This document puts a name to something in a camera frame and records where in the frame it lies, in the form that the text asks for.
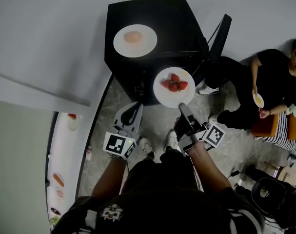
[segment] black and white striped fabric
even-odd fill
[[[274,137],[254,137],[254,139],[262,139],[264,142],[273,143],[280,146],[291,154],[296,155],[296,139],[288,140],[288,118],[286,113],[279,114],[278,126]]]

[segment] red strawberry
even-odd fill
[[[170,87],[171,85],[171,81],[170,80],[164,80],[161,82],[161,85],[164,87],[164,88],[168,88]]]
[[[68,114],[68,116],[69,116],[71,119],[76,119],[76,115],[74,115],[74,114]]]
[[[175,75],[175,74],[172,74],[171,81],[179,81],[179,76]]]
[[[180,81],[179,82],[179,87],[180,87],[181,90],[185,90],[187,86],[188,86],[187,81]]]
[[[172,92],[177,92],[178,90],[180,91],[178,83],[177,82],[172,83],[169,90]]]

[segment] orange cushion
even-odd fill
[[[288,122],[288,140],[296,139],[296,117],[293,114],[289,115]]]
[[[265,119],[258,119],[253,125],[251,134],[257,137],[273,137],[276,135],[278,115],[269,115]]]

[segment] man wearing glasses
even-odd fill
[[[231,81],[240,102],[238,110],[226,110],[209,118],[210,123],[225,124],[228,128],[251,129],[259,118],[277,115],[296,101],[296,40],[291,58],[276,49],[262,51],[252,60],[251,68],[228,57],[221,57],[216,68],[206,77],[201,95],[216,94],[219,86]],[[259,112],[253,94],[260,94],[264,109]]]

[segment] plate with strawberries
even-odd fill
[[[153,91],[158,101],[166,107],[178,108],[188,104],[196,91],[192,76],[182,68],[166,68],[154,80]]]

